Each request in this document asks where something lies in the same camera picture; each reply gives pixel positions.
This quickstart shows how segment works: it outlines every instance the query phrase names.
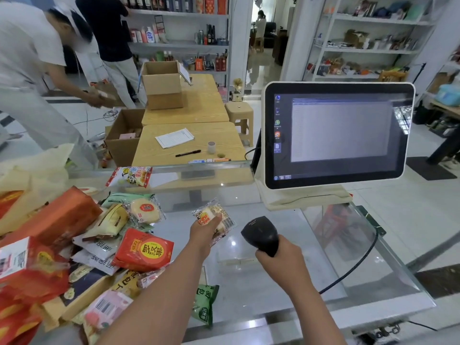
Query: barcode scanner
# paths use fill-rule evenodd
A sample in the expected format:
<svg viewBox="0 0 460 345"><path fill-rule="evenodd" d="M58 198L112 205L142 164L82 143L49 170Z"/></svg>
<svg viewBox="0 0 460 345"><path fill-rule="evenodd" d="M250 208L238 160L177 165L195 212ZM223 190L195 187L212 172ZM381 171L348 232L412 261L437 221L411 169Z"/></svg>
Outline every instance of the barcode scanner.
<svg viewBox="0 0 460 345"><path fill-rule="evenodd" d="M274 257L278 251L278 231L265 216L258 217L246 224L241 235L251 245Z"/></svg>

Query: black hair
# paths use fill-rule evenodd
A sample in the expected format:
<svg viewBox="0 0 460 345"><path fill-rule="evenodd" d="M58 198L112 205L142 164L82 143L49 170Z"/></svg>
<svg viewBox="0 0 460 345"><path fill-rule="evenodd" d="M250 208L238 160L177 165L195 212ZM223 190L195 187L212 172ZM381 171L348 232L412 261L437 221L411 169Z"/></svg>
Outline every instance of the black hair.
<svg viewBox="0 0 460 345"><path fill-rule="evenodd" d="M70 22L69 18L66 15L63 15L61 12L58 10L51 8L47 11L49 14L53 15L58 22L66 23L72 26L72 23ZM89 24L84 20L82 16L80 16L77 12L75 11L70 11L72 14L72 19L78 29L78 32L80 33L81 37L88 42L91 42L93 34L92 30L89 26Z"/></svg>

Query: monitor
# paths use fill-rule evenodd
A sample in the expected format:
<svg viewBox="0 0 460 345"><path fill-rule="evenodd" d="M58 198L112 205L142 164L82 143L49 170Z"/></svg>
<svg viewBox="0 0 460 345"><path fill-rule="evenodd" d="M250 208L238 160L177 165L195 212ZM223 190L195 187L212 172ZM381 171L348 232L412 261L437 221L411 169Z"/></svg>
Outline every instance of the monitor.
<svg viewBox="0 0 460 345"><path fill-rule="evenodd" d="M262 95L269 189L398 178L411 83L272 82Z"/></svg>

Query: right hand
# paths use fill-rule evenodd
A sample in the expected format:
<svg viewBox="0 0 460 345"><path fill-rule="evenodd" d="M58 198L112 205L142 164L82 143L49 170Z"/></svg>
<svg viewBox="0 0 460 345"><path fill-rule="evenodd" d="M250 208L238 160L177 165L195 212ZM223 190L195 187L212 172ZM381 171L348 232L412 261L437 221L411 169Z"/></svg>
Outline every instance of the right hand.
<svg viewBox="0 0 460 345"><path fill-rule="evenodd" d="M100 108L105 100L98 93L88 93L85 98L85 103L91 105L93 108Z"/></svg>
<svg viewBox="0 0 460 345"><path fill-rule="evenodd" d="M272 258L265 252L257 250L257 260L288 296L304 293L306 289L311 290L314 287L302 250L283 235L278 235L278 237L279 245L275 256Z"/></svg>

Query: man in white t-shirt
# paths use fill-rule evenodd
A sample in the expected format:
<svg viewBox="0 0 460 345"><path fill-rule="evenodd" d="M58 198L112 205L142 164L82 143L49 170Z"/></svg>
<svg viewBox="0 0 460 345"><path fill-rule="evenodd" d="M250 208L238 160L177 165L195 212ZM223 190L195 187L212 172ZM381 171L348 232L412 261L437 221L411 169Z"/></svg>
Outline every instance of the man in white t-shirt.
<svg viewBox="0 0 460 345"><path fill-rule="evenodd" d="M97 167L95 152L42 98L42 76L48 73L58 89L101 107L104 99L72 84L64 70L63 45L78 51L91 39L86 21L65 6L44 12L25 4L0 2L0 110L17 120L43 150L74 144L70 159L83 169Z"/></svg>

